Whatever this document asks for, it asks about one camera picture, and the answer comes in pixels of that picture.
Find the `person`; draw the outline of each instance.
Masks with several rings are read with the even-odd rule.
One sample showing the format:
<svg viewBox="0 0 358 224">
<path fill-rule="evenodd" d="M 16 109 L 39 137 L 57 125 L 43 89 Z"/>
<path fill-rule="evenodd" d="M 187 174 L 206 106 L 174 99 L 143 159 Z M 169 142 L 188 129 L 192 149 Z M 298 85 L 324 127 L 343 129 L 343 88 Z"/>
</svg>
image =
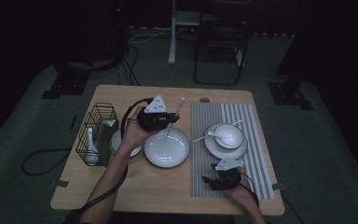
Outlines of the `person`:
<svg viewBox="0 0 358 224">
<path fill-rule="evenodd" d="M 148 133 L 139 126 L 138 122 L 136 121 L 136 116 L 141 111 L 141 109 L 142 107 L 138 106 L 132 117 L 128 119 L 121 144 L 119 145 L 117 152 L 109 163 L 107 169 L 91 192 L 88 198 L 88 202 L 106 193 L 115 184 L 118 183 L 127 167 L 132 150 L 142 145 L 149 136 L 156 133 Z M 242 176 L 241 183 L 244 186 L 250 188 L 249 180 L 246 177 Z M 255 199 L 251 195 L 251 192 L 240 186 L 237 186 L 234 189 L 225 190 L 225 193 L 244 209 L 244 211 L 251 219 L 252 224 L 267 223 L 261 211 L 259 210 Z M 87 209 L 82 214 L 80 223 L 108 223 L 115 206 L 116 197 L 117 190 L 106 199 L 94 204 L 92 207 Z"/>
</svg>

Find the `electronic device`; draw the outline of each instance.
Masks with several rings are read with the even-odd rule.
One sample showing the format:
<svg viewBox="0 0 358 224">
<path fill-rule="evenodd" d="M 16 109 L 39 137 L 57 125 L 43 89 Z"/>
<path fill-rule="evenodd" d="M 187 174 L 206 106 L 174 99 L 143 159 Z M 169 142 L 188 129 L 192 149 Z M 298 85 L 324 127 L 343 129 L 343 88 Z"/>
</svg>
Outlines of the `electronic device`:
<svg viewBox="0 0 358 224">
<path fill-rule="evenodd" d="M 147 132 L 162 130 L 170 123 L 179 120 L 178 113 L 168 113 L 167 106 L 161 95 L 158 95 L 147 107 L 144 106 L 136 119 L 139 125 Z"/>
<path fill-rule="evenodd" d="M 211 164 L 218 175 L 218 179 L 211 179 L 202 176 L 205 183 L 208 183 L 212 190 L 234 189 L 241 182 L 241 173 L 237 167 L 243 166 L 243 161 L 222 159 L 218 164 Z"/>
</svg>

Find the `plate on placemat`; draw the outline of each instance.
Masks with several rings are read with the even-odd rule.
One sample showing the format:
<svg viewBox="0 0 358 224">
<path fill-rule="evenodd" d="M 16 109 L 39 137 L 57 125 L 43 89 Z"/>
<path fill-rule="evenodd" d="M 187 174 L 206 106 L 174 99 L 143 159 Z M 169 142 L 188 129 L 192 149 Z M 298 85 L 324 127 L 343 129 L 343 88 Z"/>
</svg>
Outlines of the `plate on placemat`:
<svg viewBox="0 0 358 224">
<path fill-rule="evenodd" d="M 208 130 L 205 132 L 205 134 L 207 134 L 207 132 L 214 132 L 214 130 L 223 123 L 218 123 L 218 124 L 214 124 L 211 127 L 208 128 Z M 242 144 L 235 148 L 235 149 L 231 149 L 231 148 L 225 148 L 220 146 L 216 140 L 214 139 L 214 137 L 206 137 L 204 138 L 205 141 L 205 146 L 206 148 L 208 148 L 208 150 L 217 158 L 219 159 L 232 159 L 232 160 L 237 160 L 239 158 L 241 158 L 243 155 L 245 155 L 246 151 L 248 150 L 248 140 L 246 138 L 245 135 L 243 135 L 243 142 Z"/>
</svg>

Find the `wire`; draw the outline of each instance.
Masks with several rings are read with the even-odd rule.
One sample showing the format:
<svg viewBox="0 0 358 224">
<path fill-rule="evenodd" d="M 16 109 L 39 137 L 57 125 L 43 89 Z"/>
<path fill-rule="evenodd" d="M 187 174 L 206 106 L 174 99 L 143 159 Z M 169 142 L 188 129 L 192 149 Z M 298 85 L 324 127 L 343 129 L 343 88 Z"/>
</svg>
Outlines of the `wire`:
<svg viewBox="0 0 358 224">
<path fill-rule="evenodd" d="M 67 154 L 65 154 L 65 156 L 63 156 L 54 166 L 52 166 L 51 168 L 47 169 L 46 171 L 40 172 L 40 173 L 31 173 L 29 171 L 27 171 L 25 169 L 25 164 L 27 163 L 27 161 L 33 157 L 34 155 L 38 154 L 38 153 L 47 153 L 47 152 L 57 152 L 57 151 L 69 151 Z M 58 165 L 60 165 L 61 162 L 63 162 L 71 153 L 71 148 L 67 147 L 67 148 L 60 148 L 60 149 L 45 149 L 45 150 L 38 150 L 35 151 L 31 154 L 29 154 L 27 157 L 25 157 L 24 161 L 21 164 L 21 170 L 26 174 L 26 175 L 45 175 L 48 172 L 52 171 L 53 169 L 55 169 Z"/>
<path fill-rule="evenodd" d="M 252 188 L 253 190 L 255 190 L 255 182 L 252 180 L 252 178 L 250 176 L 248 176 L 247 174 L 241 173 L 242 175 L 246 176 L 246 178 L 248 178 L 248 180 L 251 182 L 252 184 Z"/>
<path fill-rule="evenodd" d="M 128 116 L 129 116 L 130 112 L 133 110 L 133 108 L 135 108 L 138 104 L 140 104 L 142 102 L 148 102 L 150 104 L 150 102 L 152 102 L 152 101 L 153 101 L 153 98 L 144 98 L 142 100 L 137 101 L 136 103 L 134 103 L 132 106 L 130 106 L 127 109 L 126 113 L 123 116 L 123 119 L 121 120 L 121 126 L 120 126 L 120 131 L 121 131 L 121 136 L 120 137 L 121 137 L 121 139 L 124 136 L 126 120 L 127 120 Z M 80 209 L 73 210 L 65 218 L 65 221 L 63 222 L 63 224 L 66 224 L 66 223 L 78 223 L 80 218 L 81 218 L 81 215 L 84 213 L 84 211 L 86 211 L 87 209 L 89 209 L 90 207 L 95 205 L 96 203 L 99 203 L 100 201 L 102 201 L 105 198 L 109 197 L 116 190 L 118 190 L 118 188 L 120 188 L 120 186 L 123 184 L 124 180 L 127 177 L 127 172 L 128 172 L 128 165 L 126 166 L 126 169 L 125 169 L 123 175 L 121 176 L 120 180 L 118 181 L 117 184 L 115 184 L 114 187 L 112 187 L 110 190 L 108 190 L 106 193 L 104 193 L 103 195 L 99 196 L 98 198 L 86 203 Z"/>
<path fill-rule="evenodd" d="M 167 31 L 169 31 L 169 30 L 170 30 L 170 28 L 164 29 L 161 33 L 156 34 L 156 35 L 136 35 L 135 37 L 133 37 L 133 38 L 130 39 L 130 43 L 132 43 L 132 44 L 143 44 L 143 43 L 147 43 L 149 40 L 151 40 L 151 39 L 153 39 L 153 38 L 156 38 L 156 37 L 159 36 L 159 35 L 163 35 L 165 32 L 167 32 Z M 140 36 L 151 36 L 151 37 L 148 38 L 148 39 L 146 39 L 146 40 L 144 40 L 144 41 L 139 41 L 139 42 L 134 42 L 134 41 L 132 41 L 133 39 L 138 38 L 138 37 L 140 37 Z"/>
<path fill-rule="evenodd" d="M 121 85 L 121 78 L 120 78 L 120 73 L 118 72 L 118 70 L 116 71 L 117 74 L 117 79 L 118 79 L 118 85 Z"/>
<path fill-rule="evenodd" d="M 254 185 L 253 180 L 252 180 L 248 175 L 246 175 L 246 174 L 244 174 L 244 173 L 241 173 L 241 174 L 242 174 L 242 175 L 245 175 L 245 176 L 252 182 L 252 185 L 253 185 L 253 187 L 254 187 L 254 189 L 255 189 L 255 185 Z M 255 202 L 257 203 L 257 206 L 258 206 L 258 207 L 260 206 L 260 202 L 258 201 L 258 197 L 257 197 L 257 195 L 255 194 L 255 191 L 252 191 L 252 190 L 249 189 L 248 187 L 244 186 L 241 182 L 238 182 L 238 181 L 234 180 L 234 179 L 231 178 L 231 177 L 226 176 L 226 178 L 227 178 L 228 180 L 230 180 L 230 181 L 236 183 L 237 185 L 240 185 L 240 186 L 243 187 L 244 189 L 248 190 L 248 191 L 251 193 L 251 195 L 254 197 Z"/>
<path fill-rule="evenodd" d="M 293 210 L 293 212 L 295 213 L 296 217 L 298 218 L 298 220 L 300 221 L 301 224 L 305 224 L 304 220 L 301 218 L 300 214 L 297 212 L 297 210 L 292 206 L 291 203 L 289 203 L 289 201 L 287 201 L 287 199 L 285 197 L 283 197 L 283 194 L 281 194 L 282 199 L 287 203 L 287 205 L 289 205 L 289 207 Z"/>
<path fill-rule="evenodd" d="M 221 224 L 220 221 L 218 221 L 215 217 L 212 217 L 211 215 L 203 215 L 203 216 L 208 218 L 212 223 Z"/>
<path fill-rule="evenodd" d="M 98 71 L 109 71 L 113 68 L 116 68 L 119 64 L 121 63 L 121 58 L 114 58 L 112 60 L 110 60 L 110 63 L 107 64 L 103 64 L 97 67 L 91 67 L 91 68 L 79 68 L 79 67 L 75 67 L 75 66 L 71 66 L 71 68 L 81 71 L 81 72 L 98 72 Z"/>
<path fill-rule="evenodd" d="M 136 84 L 138 86 L 141 86 L 141 84 L 139 83 L 138 79 L 135 76 L 135 73 L 133 72 L 133 67 L 135 66 L 135 63 L 138 60 L 139 52 L 138 52 L 138 49 L 136 47 L 132 46 L 132 45 L 130 45 L 130 48 L 135 51 L 135 58 L 134 58 L 134 60 L 133 60 L 131 65 L 129 64 L 129 62 L 125 58 L 123 58 L 122 62 L 124 62 L 124 64 L 127 65 L 127 67 L 130 69 L 129 76 L 127 77 L 127 69 L 126 69 L 126 66 L 124 66 L 125 78 L 127 79 L 127 83 L 129 85 L 134 86 L 134 83 L 132 81 L 132 79 L 134 79 Z"/>
<path fill-rule="evenodd" d="M 126 68 L 126 66 L 124 66 L 123 68 L 124 68 L 124 78 L 126 78 L 127 84 L 130 85 L 129 78 L 127 77 L 127 68 Z"/>
<path fill-rule="evenodd" d="M 107 76 L 109 76 L 109 75 L 111 75 L 111 74 L 117 73 L 117 72 L 118 72 L 118 69 L 121 67 L 121 65 L 122 65 L 122 63 L 119 63 L 115 70 L 109 71 L 108 73 L 105 73 L 105 74 L 102 74 L 102 75 L 94 75 L 94 74 L 91 74 L 91 76 L 89 76 L 89 78 L 107 77 Z"/>
</svg>

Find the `black cable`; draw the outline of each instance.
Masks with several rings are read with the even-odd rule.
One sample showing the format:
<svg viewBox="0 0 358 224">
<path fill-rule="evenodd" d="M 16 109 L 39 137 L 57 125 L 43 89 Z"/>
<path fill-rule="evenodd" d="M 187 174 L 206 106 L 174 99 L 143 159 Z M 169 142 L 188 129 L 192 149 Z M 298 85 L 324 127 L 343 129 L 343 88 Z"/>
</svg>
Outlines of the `black cable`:
<svg viewBox="0 0 358 224">
<path fill-rule="evenodd" d="M 120 78 L 120 74 L 118 73 L 118 70 L 116 71 L 116 74 L 118 79 L 118 85 L 121 85 L 121 78 Z"/>
<path fill-rule="evenodd" d="M 133 104 L 132 106 L 130 106 L 127 109 L 126 113 L 123 116 L 123 119 L 121 120 L 121 126 L 120 126 L 121 139 L 124 136 L 124 129 L 125 129 L 125 124 L 126 124 L 127 118 L 129 116 L 130 112 L 133 110 L 133 108 L 135 108 L 138 104 L 140 104 L 142 102 L 148 102 L 150 104 L 151 101 L 153 101 L 153 98 L 144 98 L 142 100 L 137 101 L 135 104 Z M 84 213 L 84 211 L 86 211 L 87 209 L 92 207 L 94 204 L 99 203 L 103 199 L 109 197 L 109 195 L 113 194 L 116 190 L 118 190 L 118 188 L 120 188 L 120 186 L 123 184 L 123 182 L 124 182 L 124 180 L 125 180 L 125 178 L 127 176 L 127 172 L 128 172 L 128 165 L 127 165 L 123 175 L 121 176 L 120 180 L 118 181 L 117 184 L 115 184 L 114 187 L 112 187 L 110 190 L 108 190 L 103 195 L 101 195 L 101 196 L 95 198 L 94 200 L 86 203 L 80 209 L 73 210 L 71 213 L 68 214 L 68 216 L 66 217 L 65 221 L 62 224 L 78 223 L 80 221 L 80 218 L 81 218 L 82 214 Z"/>
<path fill-rule="evenodd" d="M 245 176 L 252 182 L 253 188 L 254 188 L 254 190 L 255 190 L 255 185 L 254 185 L 253 180 L 252 180 L 248 175 L 246 175 L 246 174 L 244 174 L 244 173 L 241 173 L 241 174 L 242 174 L 242 175 L 245 175 Z M 240 185 L 240 186 L 243 187 L 244 189 L 248 190 L 248 191 L 252 194 L 252 196 L 254 197 L 255 202 L 257 203 L 257 207 L 260 206 L 260 202 L 258 201 L 258 197 L 257 197 L 257 195 L 255 194 L 255 192 L 253 192 L 253 191 L 252 191 L 251 189 L 249 189 L 248 187 L 244 186 L 241 182 L 237 182 L 236 180 L 234 180 L 234 179 L 232 179 L 232 178 L 230 178 L 230 177 L 228 177 L 228 176 L 226 176 L 226 178 L 227 178 L 228 180 L 234 182 L 234 183 L 237 183 L 238 185 Z"/>
<path fill-rule="evenodd" d="M 114 58 L 111 60 L 110 63 L 100 65 L 98 67 L 91 67 L 91 68 L 78 68 L 75 66 L 71 66 L 71 68 L 81 71 L 81 72 L 97 72 L 97 71 L 108 71 L 112 68 L 117 67 L 121 63 L 121 58 Z"/>
<path fill-rule="evenodd" d="M 38 154 L 38 153 L 46 153 L 46 152 L 57 152 L 57 151 L 69 151 L 65 156 L 63 156 L 53 167 L 47 169 L 46 171 L 44 172 L 40 172 L 40 173 L 31 173 L 31 172 L 28 172 L 26 169 L 25 169 L 25 164 L 27 163 L 27 161 L 33 157 L 34 155 Z M 67 148 L 60 148 L 60 149 L 45 149 L 45 150 L 38 150 L 38 151 L 35 151 L 31 154 L 29 154 L 27 157 L 25 157 L 24 161 L 22 162 L 22 165 L 21 165 L 21 170 L 26 174 L 26 175 L 45 175 L 47 174 L 48 172 L 52 171 L 53 169 L 55 169 L 58 165 L 60 165 L 61 162 L 63 162 L 68 156 L 69 154 L 71 153 L 71 148 L 70 147 L 67 147 Z"/>
<path fill-rule="evenodd" d="M 128 61 L 126 59 L 123 59 L 124 63 L 130 68 L 130 81 L 131 81 L 131 85 L 133 86 L 133 82 L 132 82 L 132 78 L 135 80 L 136 84 L 138 86 L 141 86 L 141 84 L 139 83 L 138 79 L 135 76 L 135 73 L 133 72 L 133 67 L 135 66 L 136 61 L 138 60 L 138 49 L 132 45 L 130 45 L 130 48 L 132 48 L 135 51 L 135 59 L 132 62 L 132 65 L 130 65 L 128 63 Z"/>
<path fill-rule="evenodd" d="M 126 80 L 127 80 L 127 84 L 130 85 L 129 78 L 127 77 L 127 68 L 126 68 L 126 66 L 123 66 L 123 68 L 124 68 L 124 77 L 125 77 Z"/>
<path fill-rule="evenodd" d="M 252 178 L 250 176 L 248 176 L 247 174 L 241 173 L 242 175 L 246 176 L 246 178 L 248 178 L 248 180 L 250 180 L 253 189 L 255 190 L 255 182 L 253 182 Z"/>
<path fill-rule="evenodd" d="M 298 218 L 298 220 L 300 221 L 301 224 L 305 224 L 304 220 L 301 218 L 300 214 L 297 212 L 297 210 L 292 206 L 291 203 L 289 203 L 289 201 L 287 201 L 287 199 L 285 197 L 283 197 L 283 194 L 281 194 L 282 199 L 289 205 L 289 207 L 293 210 L 293 212 L 295 213 L 296 217 Z"/>
<path fill-rule="evenodd" d="M 120 62 L 117 66 L 116 66 L 116 69 L 114 69 L 113 71 L 109 71 L 108 73 L 106 73 L 106 74 L 103 74 L 103 75 L 93 75 L 93 74 L 91 74 L 90 76 L 89 76 L 89 78 L 101 78 L 101 77 L 107 77 L 107 76 L 109 76 L 109 75 L 111 75 L 111 74 L 114 74 L 114 73 L 117 73 L 118 72 L 118 69 L 120 68 L 120 66 L 122 65 L 122 62 Z"/>
</svg>

